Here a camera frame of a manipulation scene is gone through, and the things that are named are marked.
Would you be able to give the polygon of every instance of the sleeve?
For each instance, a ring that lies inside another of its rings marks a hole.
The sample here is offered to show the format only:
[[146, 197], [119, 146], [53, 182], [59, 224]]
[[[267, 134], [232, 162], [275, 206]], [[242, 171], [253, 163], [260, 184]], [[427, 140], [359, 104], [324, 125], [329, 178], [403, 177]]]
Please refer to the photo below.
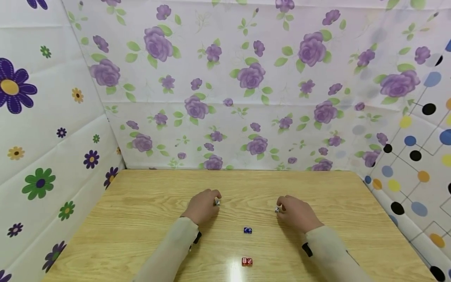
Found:
[[197, 234], [198, 226], [191, 219], [177, 219], [132, 282], [173, 282]]
[[338, 234], [327, 226], [306, 233], [309, 257], [329, 282], [371, 282], [359, 264], [351, 257]]

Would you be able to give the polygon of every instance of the purple rose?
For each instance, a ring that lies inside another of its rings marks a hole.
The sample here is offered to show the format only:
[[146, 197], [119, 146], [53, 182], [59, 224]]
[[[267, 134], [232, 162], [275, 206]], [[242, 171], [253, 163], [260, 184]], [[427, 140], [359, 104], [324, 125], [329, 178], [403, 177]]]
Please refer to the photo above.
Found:
[[205, 53], [207, 54], [207, 60], [209, 62], [217, 62], [219, 61], [219, 55], [222, 54], [222, 49], [216, 44], [211, 44]]
[[212, 141], [221, 142], [222, 141], [222, 133], [219, 131], [215, 131], [210, 134], [210, 138], [212, 139]]
[[164, 21], [167, 19], [167, 17], [170, 16], [171, 9], [169, 8], [168, 5], [160, 5], [160, 7], [156, 9], [156, 11], [157, 11], [156, 18], [159, 19], [160, 21]]
[[343, 85], [340, 83], [336, 83], [329, 87], [329, 92], [327, 93], [329, 96], [335, 95], [343, 88]]
[[90, 66], [89, 72], [100, 86], [112, 87], [119, 83], [120, 68], [109, 59], [102, 59], [98, 65]]
[[307, 82], [302, 82], [301, 84], [301, 92], [303, 93], [312, 93], [312, 89], [315, 86], [313, 81], [309, 79]]
[[255, 122], [251, 123], [251, 128], [255, 132], [260, 132], [260, 125], [258, 123]]
[[389, 97], [404, 97], [415, 90], [420, 79], [414, 70], [407, 70], [401, 74], [390, 74], [381, 81], [381, 94]]
[[326, 46], [322, 43], [321, 32], [314, 32], [304, 35], [304, 41], [299, 45], [299, 59], [313, 67], [317, 62], [322, 62], [326, 55]]
[[328, 159], [322, 159], [312, 167], [312, 171], [330, 171], [332, 168], [333, 162]]
[[227, 107], [233, 106], [233, 100], [231, 98], [224, 99], [224, 101], [222, 101], [222, 103]]
[[218, 171], [222, 168], [222, 158], [217, 155], [211, 155], [208, 160], [203, 162], [203, 168], [209, 171]]
[[252, 63], [248, 68], [241, 69], [236, 78], [241, 88], [255, 89], [263, 81], [265, 73], [259, 63]]
[[162, 62], [166, 62], [168, 57], [172, 57], [174, 51], [172, 43], [165, 38], [165, 33], [161, 28], [146, 28], [144, 34], [146, 50], [152, 57]]
[[327, 124], [337, 117], [338, 110], [334, 108], [331, 101], [327, 100], [318, 104], [313, 113], [317, 122]]
[[357, 62], [357, 66], [366, 67], [369, 64], [369, 62], [375, 57], [376, 53], [374, 53], [373, 50], [368, 49], [359, 55], [359, 61]]
[[185, 109], [188, 115], [195, 119], [203, 120], [205, 115], [208, 114], [208, 106], [195, 95], [185, 100]]
[[134, 129], [134, 130], [138, 130], [139, 129], [139, 127], [138, 127], [138, 124], [136, 123], [136, 122], [134, 122], [133, 120], [129, 120], [129, 121], [127, 121], [127, 123], [126, 123], [128, 126], [130, 126], [132, 129]]
[[357, 103], [357, 105], [354, 106], [354, 110], [356, 110], [356, 111], [363, 111], [364, 108], [365, 108], [365, 103], [363, 103], [363, 102]]
[[132, 141], [133, 148], [138, 149], [140, 152], [152, 150], [152, 140], [150, 136], [139, 133]]
[[255, 137], [251, 142], [246, 146], [246, 150], [251, 152], [251, 155], [259, 155], [266, 151], [266, 147], [268, 146], [268, 139], [263, 138], [262, 136]]
[[205, 148], [207, 148], [208, 151], [214, 151], [215, 150], [215, 146], [211, 143], [205, 143], [203, 145]]
[[191, 81], [191, 90], [198, 90], [201, 85], [202, 85], [201, 79], [193, 79], [193, 81]]
[[385, 135], [384, 133], [380, 132], [380, 133], [376, 134], [376, 137], [377, 137], [377, 140], [379, 141], [379, 143], [382, 146], [387, 145], [387, 142], [388, 142], [387, 135]]
[[265, 51], [265, 45], [260, 40], [254, 41], [253, 47], [254, 53], [257, 56], [259, 57], [263, 56], [263, 51]]
[[322, 25], [331, 25], [340, 17], [339, 10], [332, 10], [326, 13], [326, 17], [322, 20]]
[[100, 50], [104, 51], [105, 53], [108, 53], [110, 51], [108, 49], [108, 43], [101, 36], [96, 35], [93, 36], [92, 39]]
[[174, 88], [174, 82], [175, 79], [173, 79], [172, 76], [170, 75], [167, 75], [166, 78], [161, 79], [161, 85], [167, 90], [171, 90], [171, 88]]
[[418, 47], [415, 51], [415, 62], [422, 65], [426, 62], [426, 59], [431, 56], [431, 51], [426, 46]]
[[276, 0], [276, 9], [280, 9], [282, 13], [287, 13], [295, 7], [293, 0]]
[[293, 123], [293, 120], [286, 116], [279, 121], [279, 127], [282, 129], [288, 129], [288, 128], [290, 128], [290, 125], [292, 123]]

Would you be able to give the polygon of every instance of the wood grain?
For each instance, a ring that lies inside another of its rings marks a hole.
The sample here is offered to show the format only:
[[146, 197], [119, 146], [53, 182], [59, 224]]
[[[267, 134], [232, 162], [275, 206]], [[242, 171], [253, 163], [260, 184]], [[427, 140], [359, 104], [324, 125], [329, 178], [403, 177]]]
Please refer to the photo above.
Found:
[[[353, 172], [158, 170], [121, 171], [43, 281], [129, 281], [206, 188], [220, 190], [221, 210], [200, 227], [178, 282], [323, 281], [302, 238], [277, 221], [276, 200], [286, 194], [310, 203], [374, 281], [434, 281]], [[241, 267], [242, 257], [253, 266]]]

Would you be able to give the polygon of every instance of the purple flower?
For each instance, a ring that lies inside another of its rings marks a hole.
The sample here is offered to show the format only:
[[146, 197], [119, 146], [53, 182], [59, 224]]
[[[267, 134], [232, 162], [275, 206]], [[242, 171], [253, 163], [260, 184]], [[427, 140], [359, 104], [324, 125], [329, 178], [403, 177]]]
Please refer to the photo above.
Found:
[[155, 120], [155, 123], [158, 125], [166, 125], [168, 117], [162, 113], [158, 113], [153, 117], [153, 119]]
[[134, 122], [133, 120], [127, 121], [126, 124], [127, 124], [128, 126], [130, 126], [131, 129], [134, 129], [134, 130], [138, 130], [138, 129], [139, 129], [138, 124], [137, 124], [136, 122]]
[[385, 135], [384, 133], [380, 132], [380, 133], [376, 134], [376, 137], [377, 137], [377, 140], [379, 141], [379, 143], [382, 146], [387, 145], [387, 142], [388, 142], [387, 135]]
[[422, 65], [426, 62], [426, 59], [431, 56], [431, 51], [426, 46], [418, 47], [415, 51], [415, 61], [417, 64]]
[[282, 129], [289, 129], [290, 125], [293, 123], [293, 120], [289, 117], [284, 117], [279, 121], [279, 127]]
[[195, 95], [185, 100], [185, 109], [188, 115], [195, 119], [203, 120], [205, 115], [208, 114], [208, 106]]
[[343, 85], [340, 83], [336, 83], [329, 87], [329, 92], [327, 93], [329, 96], [335, 95], [343, 88]]
[[326, 47], [322, 43], [321, 32], [314, 32], [304, 35], [304, 41], [299, 44], [299, 59], [313, 67], [317, 62], [322, 62], [326, 55]]
[[108, 49], [108, 43], [101, 36], [96, 35], [96, 36], [93, 36], [92, 39], [94, 40], [94, 43], [97, 45], [97, 47], [100, 50], [104, 51], [105, 53], [108, 53], [110, 51]]
[[202, 85], [201, 79], [193, 79], [193, 81], [191, 81], [191, 90], [198, 90], [201, 85]]
[[218, 171], [222, 168], [222, 158], [217, 155], [211, 155], [208, 160], [203, 162], [203, 168], [209, 171]]
[[37, 88], [28, 83], [28, 72], [18, 69], [14, 72], [13, 64], [5, 58], [0, 58], [0, 107], [5, 103], [11, 114], [19, 114], [22, 105], [31, 108], [34, 103], [29, 95], [37, 93]]
[[172, 57], [174, 51], [172, 43], [165, 38], [165, 33], [161, 28], [146, 28], [144, 34], [146, 50], [152, 57], [162, 62], [166, 62], [168, 57]]
[[7, 236], [9, 236], [10, 238], [12, 238], [13, 236], [17, 236], [21, 231], [22, 231], [22, 228], [23, 228], [23, 224], [22, 223], [15, 223], [15, 224], [13, 224], [13, 227], [11, 227], [10, 229], [8, 229], [8, 234], [6, 234]]
[[46, 263], [44, 263], [44, 265], [42, 266], [42, 270], [45, 269], [46, 273], [49, 272], [50, 268], [55, 263], [56, 259], [60, 256], [65, 247], [66, 245], [64, 244], [64, 241], [62, 241], [59, 245], [55, 244], [52, 251], [46, 255]]
[[334, 108], [331, 101], [327, 100], [318, 104], [313, 113], [317, 122], [327, 124], [337, 117], [338, 110]]
[[173, 79], [172, 76], [170, 75], [167, 75], [166, 78], [161, 79], [161, 85], [167, 90], [171, 90], [171, 88], [174, 88], [174, 82], [175, 79]]
[[280, 9], [282, 13], [287, 13], [295, 7], [293, 0], [276, 0], [276, 9]]
[[214, 151], [215, 150], [215, 146], [211, 143], [205, 143], [203, 145], [205, 148], [207, 148], [208, 151]]
[[132, 141], [132, 146], [140, 152], [150, 151], [152, 150], [152, 140], [150, 136], [139, 133]]
[[365, 103], [359, 102], [357, 105], [354, 106], [354, 110], [356, 111], [363, 111], [365, 108]]
[[257, 136], [248, 143], [246, 150], [251, 152], [251, 155], [259, 155], [266, 151], [266, 147], [268, 147], [268, 139]]
[[296, 163], [297, 161], [298, 161], [298, 159], [295, 158], [295, 157], [289, 157], [289, 158], [288, 158], [288, 163], [289, 163], [289, 164], [294, 164], [294, 163]]
[[260, 132], [260, 125], [256, 122], [251, 123], [251, 128], [255, 132]]
[[257, 56], [259, 57], [263, 56], [263, 51], [265, 51], [265, 45], [260, 40], [254, 41], [253, 47], [254, 53]]
[[222, 133], [219, 131], [215, 131], [210, 134], [210, 138], [212, 139], [212, 141], [221, 142], [222, 141]]
[[160, 5], [160, 7], [156, 9], [156, 11], [158, 12], [156, 14], [156, 18], [160, 21], [164, 21], [167, 19], [167, 17], [170, 16], [171, 9], [168, 5]]
[[415, 90], [420, 79], [414, 70], [407, 70], [401, 74], [390, 74], [381, 81], [381, 94], [389, 97], [404, 97]]
[[205, 51], [207, 53], [207, 60], [209, 62], [219, 61], [219, 55], [222, 54], [222, 49], [216, 44], [211, 44]]
[[252, 63], [248, 68], [241, 69], [236, 78], [241, 88], [255, 89], [263, 81], [265, 73], [259, 63]]
[[302, 82], [301, 84], [301, 92], [303, 93], [312, 93], [312, 89], [315, 86], [313, 81], [309, 79], [307, 82]]
[[329, 150], [327, 148], [321, 147], [318, 149], [318, 152], [322, 155], [322, 156], [327, 156], [327, 152]]
[[119, 83], [120, 68], [109, 59], [102, 59], [98, 65], [90, 66], [89, 72], [100, 86], [112, 87]]
[[233, 100], [231, 98], [224, 99], [224, 101], [222, 101], [222, 103], [227, 107], [233, 106]]
[[330, 171], [332, 168], [333, 162], [328, 159], [322, 159], [312, 167], [312, 171]]
[[340, 17], [340, 11], [339, 10], [331, 10], [330, 12], [326, 13], [326, 17], [322, 20], [322, 25], [331, 25], [334, 23], [334, 21], [338, 20]]

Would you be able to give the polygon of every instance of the black dot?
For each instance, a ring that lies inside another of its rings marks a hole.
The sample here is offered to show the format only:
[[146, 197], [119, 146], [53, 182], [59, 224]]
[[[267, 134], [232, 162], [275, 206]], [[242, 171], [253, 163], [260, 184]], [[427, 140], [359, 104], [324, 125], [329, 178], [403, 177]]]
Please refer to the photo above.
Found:
[[420, 151], [417, 150], [413, 150], [410, 152], [410, 159], [414, 162], [418, 162], [419, 160], [421, 160], [421, 153]]
[[423, 112], [423, 114], [430, 116], [433, 113], [435, 113], [435, 110], [437, 109], [437, 107], [434, 104], [426, 104], [423, 106], [423, 109], [421, 110]]
[[404, 214], [404, 208], [402, 207], [402, 205], [398, 202], [393, 202], [391, 203], [391, 210], [397, 214], [397, 215], [402, 215]]
[[438, 268], [437, 266], [431, 266], [429, 270], [437, 281], [445, 281], [445, 274], [440, 268]]

